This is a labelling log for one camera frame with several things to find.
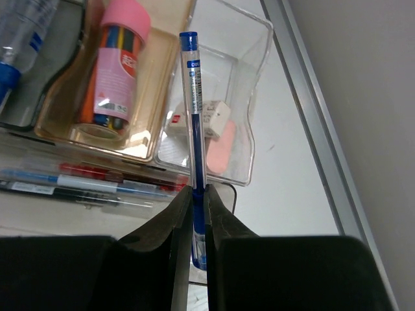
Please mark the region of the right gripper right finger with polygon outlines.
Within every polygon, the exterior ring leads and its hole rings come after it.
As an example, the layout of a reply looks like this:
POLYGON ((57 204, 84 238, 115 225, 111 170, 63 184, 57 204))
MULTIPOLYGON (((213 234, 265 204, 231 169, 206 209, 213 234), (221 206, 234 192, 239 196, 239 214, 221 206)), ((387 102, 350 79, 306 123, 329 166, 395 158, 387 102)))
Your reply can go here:
POLYGON ((263 293, 248 258, 257 235, 225 207, 213 185, 205 191, 204 216, 209 309, 260 310, 263 293))

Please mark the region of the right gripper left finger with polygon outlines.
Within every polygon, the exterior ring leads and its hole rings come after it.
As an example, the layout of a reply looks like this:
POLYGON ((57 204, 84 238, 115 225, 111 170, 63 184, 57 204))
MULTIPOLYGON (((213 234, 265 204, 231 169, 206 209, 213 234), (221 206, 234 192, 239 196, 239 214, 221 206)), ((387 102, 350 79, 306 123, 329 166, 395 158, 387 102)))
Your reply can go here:
POLYGON ((116 310, 186 310, 193 234, 191 188, 120 239, 116 310))

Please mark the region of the red gel pen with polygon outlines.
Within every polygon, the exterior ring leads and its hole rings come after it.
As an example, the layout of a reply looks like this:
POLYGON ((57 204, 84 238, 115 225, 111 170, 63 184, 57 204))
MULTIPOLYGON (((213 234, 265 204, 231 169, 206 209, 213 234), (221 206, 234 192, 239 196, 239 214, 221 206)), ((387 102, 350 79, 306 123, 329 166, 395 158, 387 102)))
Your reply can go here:
POLYGON ((62 162, 57 164, 58 171, 71 176, 92 178, 103 181, 113 181, 125 184, 146 185, 157 189, 178 192, 188 184, 189 178, 186 176, 154 177, 146 175, 134 175, 131 173, 109 170, 106 168, 93 167, 82 164, 72 164, 62 162))

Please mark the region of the pink pencil sharpener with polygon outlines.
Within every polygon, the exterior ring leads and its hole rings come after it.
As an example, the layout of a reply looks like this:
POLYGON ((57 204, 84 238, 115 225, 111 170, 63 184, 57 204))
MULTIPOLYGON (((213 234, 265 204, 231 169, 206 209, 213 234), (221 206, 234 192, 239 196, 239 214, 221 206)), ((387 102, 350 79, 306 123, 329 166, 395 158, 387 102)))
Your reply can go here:
POLYGON ((228 121, 218 139, 210 139, 207 147, 207 169, 216 175, 225 173, 230 162, 231 150, 235 139, 236 125, 228 121))

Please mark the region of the black blue gel pen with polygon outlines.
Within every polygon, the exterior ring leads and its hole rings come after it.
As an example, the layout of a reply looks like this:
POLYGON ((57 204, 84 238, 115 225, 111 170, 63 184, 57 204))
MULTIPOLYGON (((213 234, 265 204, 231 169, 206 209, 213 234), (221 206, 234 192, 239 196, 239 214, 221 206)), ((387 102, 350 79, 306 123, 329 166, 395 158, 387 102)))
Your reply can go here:
POLYGON ((117 195, 84 190, 67 189, 54 186, 38 185, 21 181, 1 180, 1 191, 13 194, 24 194, 50 198, 63 202, 74 202, 87 206, 109 207, 152 207, 150 202, 143 200, 123 200, 117 195))

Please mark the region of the thin blue refill pen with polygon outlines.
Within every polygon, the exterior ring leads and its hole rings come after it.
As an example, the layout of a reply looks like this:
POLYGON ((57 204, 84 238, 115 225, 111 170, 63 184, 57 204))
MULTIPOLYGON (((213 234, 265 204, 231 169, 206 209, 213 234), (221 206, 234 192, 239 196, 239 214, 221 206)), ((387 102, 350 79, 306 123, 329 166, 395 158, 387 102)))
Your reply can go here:
POLYGON ((141 183, 117 183, 98 179, 83 178, 65 174, 50 175, 24 170, 1 169, 1 177, 8 177, 21 181, 42 182, 61 187, 78 188, 108 193, 137 194, 142 196, 153 196, 155 198, 172 198, 174 192, 168 192, 157 188, 155 185, 141 183))

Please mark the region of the white eraser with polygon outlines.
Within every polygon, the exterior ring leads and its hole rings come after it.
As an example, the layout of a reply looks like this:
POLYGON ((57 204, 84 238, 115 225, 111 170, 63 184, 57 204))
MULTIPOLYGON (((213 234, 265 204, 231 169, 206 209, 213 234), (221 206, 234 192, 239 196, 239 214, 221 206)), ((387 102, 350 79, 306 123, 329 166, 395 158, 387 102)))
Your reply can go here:
MULTIPOLYGON (((202 116, 204 136, 219 138, 226 127, 231 115, 231 109, 221 100, 207 100, 202 104, 202 116)), ((181 102, 168 118, 167 133, 175 135, 186 135, 186 111, 184 103, 181 102)))

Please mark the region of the blue ballpoint pen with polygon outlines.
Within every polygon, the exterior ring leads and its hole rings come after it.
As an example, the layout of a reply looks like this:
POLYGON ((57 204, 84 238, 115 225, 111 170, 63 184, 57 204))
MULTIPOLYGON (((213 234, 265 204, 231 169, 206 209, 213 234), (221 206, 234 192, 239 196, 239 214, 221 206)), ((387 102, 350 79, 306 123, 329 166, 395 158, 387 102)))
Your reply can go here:
POLYGON ((207 270, 204 193, 206 189, 206 153, 202 116, 202 77, 198 34, 182 32, 180 39, 180 61, 182 87, 186 110, 186 125, 189 141, 189 169, 193 203, 192 261, 200 270, 207 270))

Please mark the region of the white correction fluid bottle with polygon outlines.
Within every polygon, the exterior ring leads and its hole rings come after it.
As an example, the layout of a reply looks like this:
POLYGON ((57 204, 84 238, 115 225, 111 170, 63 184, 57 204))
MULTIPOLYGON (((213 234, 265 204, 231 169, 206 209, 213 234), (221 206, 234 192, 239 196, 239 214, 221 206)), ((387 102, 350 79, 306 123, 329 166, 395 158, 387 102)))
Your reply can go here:
POLYGON ((43 46, 58 1, 1 1, 1 105, 29 72, 43 46))

